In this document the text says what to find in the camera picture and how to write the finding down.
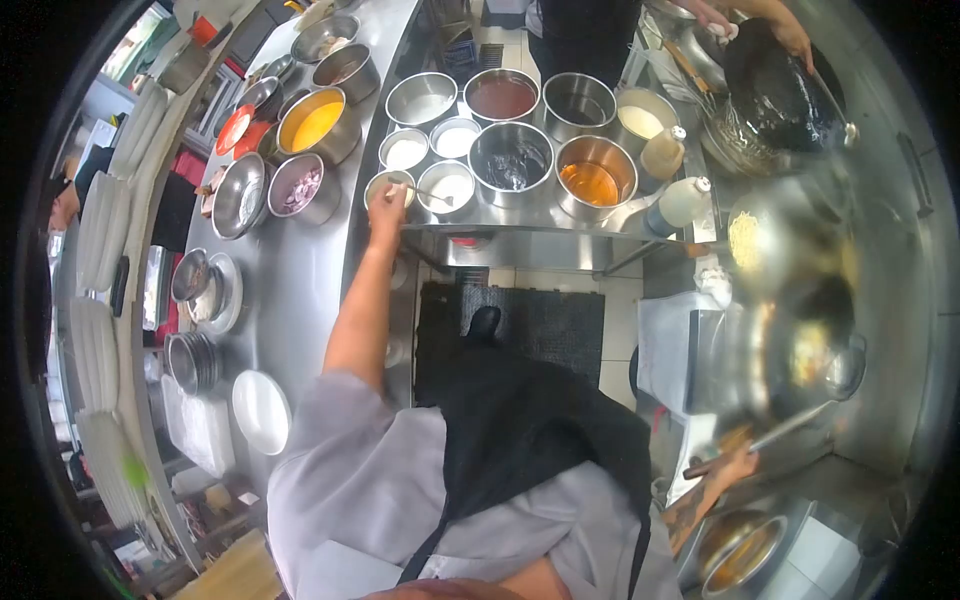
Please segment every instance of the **drain grate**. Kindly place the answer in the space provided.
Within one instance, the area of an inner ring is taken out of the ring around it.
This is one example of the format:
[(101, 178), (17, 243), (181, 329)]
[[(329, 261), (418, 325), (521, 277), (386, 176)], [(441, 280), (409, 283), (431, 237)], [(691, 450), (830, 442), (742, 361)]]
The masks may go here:
[(490, 280), (490, 269), (487, 267), (466, 267), (457, 269), (454, 278), (457, 285), (485, 286)]
[(480, 44), (480, 68), (496, 69), (503, 64), (503, 44)]

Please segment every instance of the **black apron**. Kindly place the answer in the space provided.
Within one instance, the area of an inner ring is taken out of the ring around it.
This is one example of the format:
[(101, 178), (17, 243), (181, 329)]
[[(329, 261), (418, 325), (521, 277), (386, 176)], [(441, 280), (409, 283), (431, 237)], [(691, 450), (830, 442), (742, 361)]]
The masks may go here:
[(415, 580), (446, 527), (591, 461), (629, 496), (642, 524), (630, 596), (650, 541), (650, 429), (566, 367), (471, 342), (447, 368), (419, 373), (420, 406), (446, 421), (440, 523), (403, 569)]

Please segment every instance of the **hand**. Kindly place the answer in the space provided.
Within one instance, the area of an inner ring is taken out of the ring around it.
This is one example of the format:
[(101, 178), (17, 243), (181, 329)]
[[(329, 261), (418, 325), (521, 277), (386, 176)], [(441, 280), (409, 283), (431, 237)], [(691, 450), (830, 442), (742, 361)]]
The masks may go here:
[(723, 27), (728, 36), (733, 33), (733, 27), (731, 27), (727, 17), (720, 14), (718, 10), (704, 2), (704, 0), (670, 0), (670, 2), (682, 9), (687, 9), (692, 12), (694, 16), (697, 17), (697, 22), (699, 22), (704, 29), (708, 29), (710, 23), (716, 23)]
[(370, 217), (370, 247), (396, 252), (400, 243), (400, 226), (406, 214), (407, 185), (389, 183), (381, 186), (367, 207)]
[(710, 474), (715, 475), (725, 488), (756, 471), (759, 455), (750, 452), (750, 444), (750, 440), (744, 442), (736, 450), (721, 455), (713, 463)]
[(810, 38), (806, 35), (804, 26), (800, 24), (797, 17), (780, 5), (782, 10), (777, 9), (772, 16), (768, 16), (770, 28), (777, 37), (777, 41), (786, 48), (786, 51), (795, 57), (799, 57), (806, 66), (806, 72), (813, 74), (813, 51), (810, 49)]

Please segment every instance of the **dark sauce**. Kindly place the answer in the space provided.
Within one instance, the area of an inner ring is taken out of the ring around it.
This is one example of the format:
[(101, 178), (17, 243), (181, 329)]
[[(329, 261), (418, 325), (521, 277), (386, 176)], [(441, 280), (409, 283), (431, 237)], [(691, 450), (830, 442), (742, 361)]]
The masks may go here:
[(579, 94), (557, 94), (550, 107), (563, 120), (586, 127), (606, 123), (609, 117), (597, 101)]
[(547, 168), (546, 156), (533, 144), (500, 142), (482, 158), (477, 175), (498, 189), (518, 191), (542, 180)]
[(494, 79), (480, 83), (467, 102), (478, 114), (490, 119), (513, 119), (537, 101), (537, 92), (516, 79)]

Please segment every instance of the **tattooed arm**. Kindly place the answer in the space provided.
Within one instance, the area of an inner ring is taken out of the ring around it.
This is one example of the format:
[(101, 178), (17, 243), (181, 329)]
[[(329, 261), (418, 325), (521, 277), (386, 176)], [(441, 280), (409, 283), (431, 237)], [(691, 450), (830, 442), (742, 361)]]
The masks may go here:
[(750, 442), (720, 458), (713, 470), (704, 475), (693, 490), (685, 493), (660, 517), (670, 534), (670, 549), (676, 556), (710, 507), (737, 480), (756, 470), (756, 454), (748, 453)]

